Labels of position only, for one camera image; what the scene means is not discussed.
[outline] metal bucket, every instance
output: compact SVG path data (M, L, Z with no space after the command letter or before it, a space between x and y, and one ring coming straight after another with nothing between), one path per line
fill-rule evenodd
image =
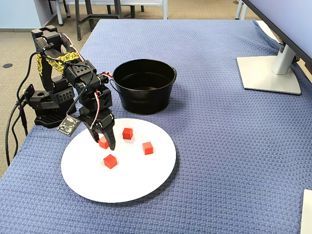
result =
M138 59L115 69L114 82L122 106L137 115L151 115L169 104L176 70L156 60Z

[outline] red block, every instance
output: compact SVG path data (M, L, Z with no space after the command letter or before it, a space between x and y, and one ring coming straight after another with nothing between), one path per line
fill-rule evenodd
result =
M125 128L122 132L122 137L126 140L131 140L133 136L133 130L132 128Z
M143 143L143 152L145 155L150 155L154 152L153 146L150 142Z
M117 165L117 160L114 156L108 155L104 160L104 164L109 168L112 169Z
M101 148L107 149L109 147L109 144L105 138L105 136L103 136L100 140L98 140L98 144Z

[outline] monitor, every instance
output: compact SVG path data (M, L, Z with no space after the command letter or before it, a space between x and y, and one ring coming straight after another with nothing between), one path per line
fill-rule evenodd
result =
M301 94L290 65L312 66L312 0L243 0L286 44L277 56L237 58L245 89Z

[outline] black cable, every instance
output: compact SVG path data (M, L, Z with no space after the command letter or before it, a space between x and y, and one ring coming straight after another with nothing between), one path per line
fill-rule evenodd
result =
M29 62L28 62L28 71L27 71L27 74L26 74L24 80L20 83L19 88L18 88L18 90L17 90L17 92L16 92L16 96L17 96L17 98L18 98L18 103L19 103L19 116L24 115L24 113L23 113L23 112L24 112L24 109L23 109L22 106L21 106L21 100L20 100L20 89L22 88L23 84L25 83L25 81L26 81L27 78L29 77L30 68L31 68L31 60L32 60L33 56L36 55L36 54L40 54L40 53L39 53L39 52L34 52L34 53L31 54L31 56L30 56L30 58L29 58ZM27 134L28 134L28 133L27 133L27 125L24 126L24 130L25 130L25 134L27 135Z
M15 106L13 107L13 110L10 114L10 117L8 119L8 123L6 125L6 131L5 131L5 154L6 154L6 161L8 163L8 166L10 166L10 157L9 157L9 130L10 130L10 124L11 124L11 119L13 117L13 114L16 110L16 108L19 106L18 103L15 104Z
M22 117L22 124L23 124L23 127L24 127L24 131L25 131L25 135L27 136L28 135L28 131L27 131L27 121L26 121L26 116L25 116L25 112L24 112L24 109L22 108L21 106L21 99L19 97L19 94L20 94L20 90L23 86L23 84L26 82L26 80L28 79L29 77L29 73L30 73L30 68L31 68L31 61L32 61L32 58L34 55L36 54L40 54L39 52L34 52L31 54L30 58L29 58L29 62L28 62L28 71L27 71L27 74L24 78L24 80L20 83L19 85L19 88L16 92L16 96L17 96L17 99L18 99L18 103L19 103L19 113L20 113L20 116ZM42 57L46 58L46 59L50 59L50 60L54 60L54 61L57 61L57 62L61 62L63 64L66 64L64 61L62 60L59 60L59 59L56 59L56 58L51 58L49 56L46 56L46 55L42 55Z
M16 120L14 121L13 125L12 125L12 133L13 133L13 136L14 136L14 139L15 139L15 152L14 152L14 155L13 155L13 158L15 157L15 155L18 153L18 149L19 149L19 142L18 142L18 138L14 132L14 127L15 127L15 124L18 122L20 118L20 113L19 113L19 116L16 118Z
M70 112L70 110L74 107L74 105L77 103L77 101L79 100L79 98L81 97L81 95L83 94L83 92L85 90L87 90L89 84L91 83L92 79L93 79L93 71L92 71L92 68L88 65L84 65L84 64L68 64L67 65L68 67L74 67L74 66L77 66L77 67L86 67L90 70L91 72L91 77L90 77L90 80L88 81L88 83L86 84L86 86L82 89L82 91L80 92L80 94L78 95L78 97L76 98L76 100L70 105L70 107L68 108L67 110L67 114Z
M299 62L299 61L300 61L299 55L294 55L292 62Z

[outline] white plate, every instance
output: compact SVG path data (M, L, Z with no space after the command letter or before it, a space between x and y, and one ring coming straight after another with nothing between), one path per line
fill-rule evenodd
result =
M124 140L124 128L139 129L131 140ZM99 202L125 202L145 196L171 174L176 148L170 136L150 122L115 119L116 148L104 150L93 140L88 129L79 133L64 151L61 171L67 185L80 196ZM154 153L145 155L142 143L151 142ZM109 169L103 159L112 154L117 165Z

